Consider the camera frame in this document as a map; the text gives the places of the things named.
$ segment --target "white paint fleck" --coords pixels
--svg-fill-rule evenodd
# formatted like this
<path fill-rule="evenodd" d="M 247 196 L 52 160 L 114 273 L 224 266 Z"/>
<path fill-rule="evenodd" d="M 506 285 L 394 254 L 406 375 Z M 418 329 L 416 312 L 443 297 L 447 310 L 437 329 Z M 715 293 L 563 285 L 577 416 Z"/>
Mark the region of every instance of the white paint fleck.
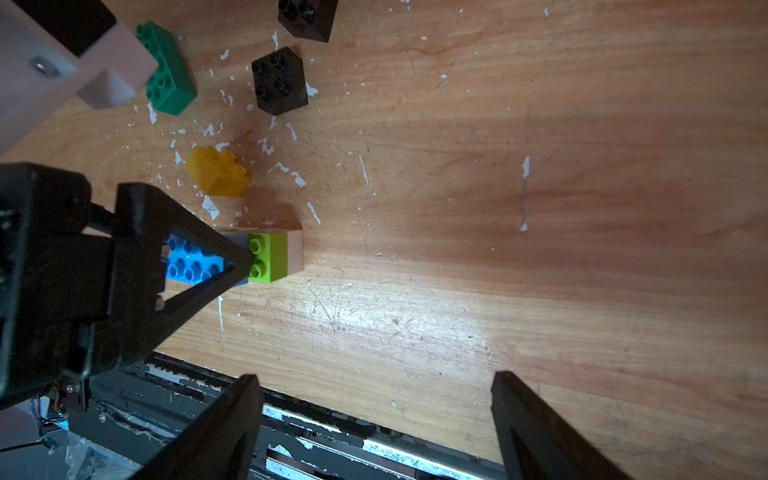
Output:
<path fill-rule="evenodd" d="M 211 220 L 216 220 L 216 217 L 219 216 L 219 209 L 207 195 L 203 198 L 203 209 L 210 214 Z"/>
<path fill-rule="evenodd" d="M 322 224 L 320 223 L 320 219 L 317 217 L 317 213 L 315 212 L 315 207 L 313 207 L 313 206 L 312 206 L 312 202 L 306 202 L 306 205 L 307 205 L 307 206 L 308 206 L 308 208 L 310 209 L 310 212 L 312 212 L 312 215 L 314 215 L 314 216 L 315 216 L 315 220 L 317 220 L 317 224 L 318 224 L 318 225 L 322 225 Z"/>
<path fill-rule="evenodd" d="M 531 156 L 528 155 L 523 162 L 523 180 L 531 176 Z"/>
<path fill-rule="evenodd" d="M 157 121 L 157 114 L 154 113 L 154 109 L 152 108 L 152 102 L 149 102 L 147 104 L 147 108 L 149 108 L 149 121 L 152 122 L 154 125 L 154 122 Z"/>
<path fill-rule="evenodd" d="M 296 185 L 299 187 L 304 188 L 306 186 L 306 182 L 302 179 L 302 177 L 299 177 L 299 172 L 291 172 L 291 177 L 296 177 Z"/>
<path fill-rule="evenodd" d="M 298 137 L 296 136 L 296 132 L 293 131 L 293 126 L 290 124 L 290 122 L 286 124 L 286 127 L 288 127 L 288 130 L 290 130 L 290 134 L 293 137 L 293 141 L 298 140 Z"/>
<path fill-rule="evenodd" d="M 224 334 L 224 317 L 221 315 L 221 302 L 224 299 L 219 295 L 219 324 L 221 325 L 221 334 Z"/>
<path fill-rule="evenodd" d="M 290 457 L 290 458 L 293 458 L 293 457 L 291 457 L 291 454 L 290 454 L 290 452 L 288 452 L 288 450 L 286 450 L 286 448 L 285 448 L 285 447 L 283 447 L 282 445 L 278 445 L 277 447 L 274 447 L 274 448 L 273 448 L 273 447 L 271 447 L 271 449 L 272 449 L 272 450 L 274 450 L 274 451 L 275 451 L 275 452 L 277 452 L 277 453 L 282 453 L 282 454 L 283 454 L 283 455 L 285 455 L 286 457 Z"/>
<path fill-rule="evenodd" d="M 366 171 L 366 165 L 362 162 L 362 155 L 358 154 L 358 157 L 360 157 L 360 166 L 362 167 L 362 176 L 366 179 L 366 184 L 370 185 L 371 183 L 368 181 L 368 172 Z"/>
<path fill-rule="evenodd" d="M 366 439 L 363 441 L 362 449 L 366 452 L 377 455 L 381 458 L 387 458 L 408 467 L 415 468 L 421 472 L 427 472 L 436 478 L 455 478 L 456 480 L 478 480 L 478 475 L 465 473 L 463 470 L 452 468 L 442 463 L 434 462 L 423 457 L 418 457 L 409 452 L 396 449 L 389 445 Z"/>
<path fill-rule="evenodd" d="M 275 147 L 267 147 L 266 141 L 268 139 L 269 137 L 264 137 L 258 141 L 258 143 L 261 144 L 261 151 L 264 152 L 267 156 L 275 153 Z"/>
<path fill-rule="evenodd" d="M 304 84 L 306 85 L 306 94 L 314 98 L 317 95 L 317 88 L 312 88 L 307 82 L 304 82 Z"/>
<path fill-rule="evenodd" d="M 299 441 L 302 445 L 304 445 L 304 448 L 307 450 L 312 450 L 315 448 L 315 444 L 310 442 L 309 440 L 302 439 L 301 437 L 296 437 L 296 440 Z"/>

